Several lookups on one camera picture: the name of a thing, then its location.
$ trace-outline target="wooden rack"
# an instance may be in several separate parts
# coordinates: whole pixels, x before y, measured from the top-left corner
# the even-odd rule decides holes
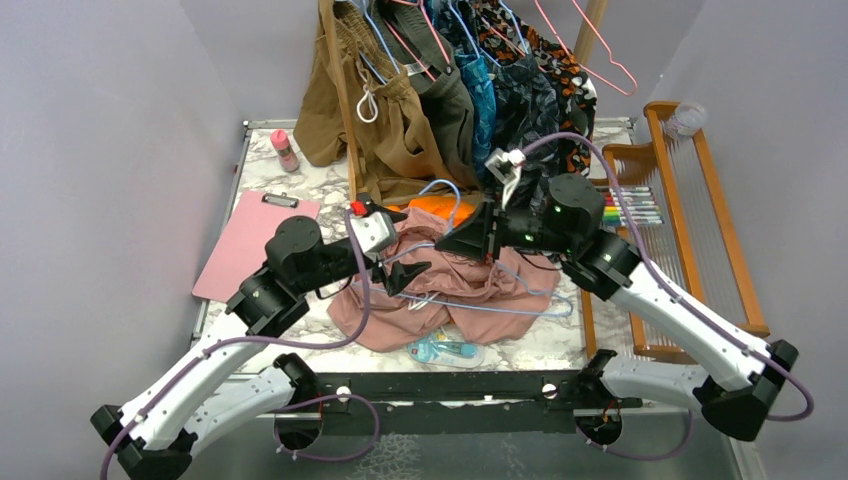
[[[604,158],[611,165],[618,164],[621,185],[650,186],[657,197],[666,225],[645,227],[642,234],[655,239],[648,242],[649,250],[652,257],[662,259],[658,260],[660,267],[676,271],[679,278],[675,280],[725,318],[739,319],[739,328],[765,338],[770,331],[760,311],[704,131],[699,130],[692,140],[683,142],[673,142],[663,134],[663,122],[677,105],[649,103],[644,114],[651,143],[607,145]],[[607,181],[595,183],[606,185]],[[691,231],[697,232],[694,238]],[[626,235],[627,231],[619,229],[619,233]],[[597,342],[590,294],[582,292],[581,302],[591,358],[597,351]],[[630,315],[630,327],[634,354],[672,363],[691,362],[683,350],[638,316]]]

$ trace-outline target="white marble tabletop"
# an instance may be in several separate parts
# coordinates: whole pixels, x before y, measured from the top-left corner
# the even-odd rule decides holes
[[[595,143],[630,144],[630,124],[627,119],[599,119],[596,121]],[[348,167],[341,160],[329,167],[314,167],[303,157],[289,131],[293,147],[300,157],[300,168],[294,173],[285,173],[271,147],[270,134],[273,130],[253,130],[244,169],[238,185],[236,203],[245,190],[265,192],[321,202],[318,223],[326,242],[335,241],[346,235],[342,216],[349,203]],[[603,170],[593,159],[591,177],[603,177]],[[586,345],[580,316],[579,289],[563,275],[557,293],[567,300],[553,298],[546,313],[573,311],[565,317],[539,317],[524,337],[506,340],[485,347],[485,360],[476,370],[545,370],[580,368],[586,362]],[[307,297],[309,313],[297,322],[283,337],[312,343],[328,343],[341,340],[343,334],[335,327],[327,307],[332,300],[319,300],[314,293]],[[234,315],[223,313],[224,305],[210,302],[204,330],[215,322],[240,322]],[[604,304],[594,298],[595,333],[599,348],[612,348],[619,353],[632,351],[630,326],[624,313],[618,308]],[[458,330],[447,327],[451,337],[461,339]],[[294,351],[316,372],[406,372],[462,370],[455,367],[435,366],[417,362],[406,349],[389,353],[368,350],[356,343],[345,348],[317,351],[269,347],[248,361],[241,372],[258,372],[278,355]]]

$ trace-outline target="red button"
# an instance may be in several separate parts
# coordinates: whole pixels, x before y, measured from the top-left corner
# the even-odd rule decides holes
[[[350,207],[353,209],[353,214],[358,217],[361,217],[368,213],[368,211],[365,209],[365,204],[362,202],[353,202],[350,204]]]

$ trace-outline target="patterned shirt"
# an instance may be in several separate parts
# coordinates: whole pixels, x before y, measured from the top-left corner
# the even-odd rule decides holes
[[[523,148],[539,138],[559,130],[557,94],[539,71],[533,57],[516,54],[489,26],[471,2],[459,0],[457,7],[465,23],[479,41],[495,88],[495,132],[492,145],[503,150]],[[527,156],[521,180],[510,200],[516,207],[540,210],[548,191],[548,179],[559,172],[557,144],[543,145]]]
[[[577,64],[574,54],[567,47],[542,38],[539,32],[520,18],[513,16],[498,0],[481,0],[476,8],[486,23],[501,35],[518,45],[521,40],[515,32],[515,24],[529,44],[536,62],[544,69],[545,76],[557,91],[560,109],[560,131],[573,132],[592,139],[595,124],[597,93],[586,72]],[[484,37],[495,35],[491,30],[478,32],[480,41]],[[497,45],[499,55],[514,56],[506,42]],[[571,140],[561,140],[559,155],[562,161],[561,172],[589,173],[591,153],[588,147]]]
[[[496,105],[495,87],[489,77],[489,69],[482,55],[477,55],[471,39],[465,34],[460,20],[448,10],[442,7],[442,11],[434,22],[441,33],[454,46],[454,58],[459,67],[462,83],[471,94],[471,102],[474,104],[474,143],[472,145],[472,156],[474,158],[474,171],[477,178],[483,182],[488,177],[486,160],[492,153],[492,135],[495,131]]]

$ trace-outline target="gray wall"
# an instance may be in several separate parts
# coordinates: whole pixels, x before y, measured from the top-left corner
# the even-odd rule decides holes
[[[312,45],[318,24],[314,0],[180,0],[201,43],[242,116],[250,119],[295,118],[309,83]],[[685,36],[704,0],[613,0],[601,33],[615,59],[640,82],[625,97],[596,81],[602,116],[637,115]],[[532,0],[507,4],[549,36]],[[573,46],[580,14],[569,0],[541,0],[562,39]],[[590,68],[629,90],[627,77],[609,64],[600,44]]]
[[[801,350],[796,372],[817,409],[769,424],[757,445],[771,479],[844,478],[848,420],[845,285],[848,62],[840,0],[708,0],[657,99],[694,99],[775,338]],[[795,412],[786,388],[777,410]]]
[[[0,478],[96,478],[186,351],[240,123],[176,1],[2,3]]]

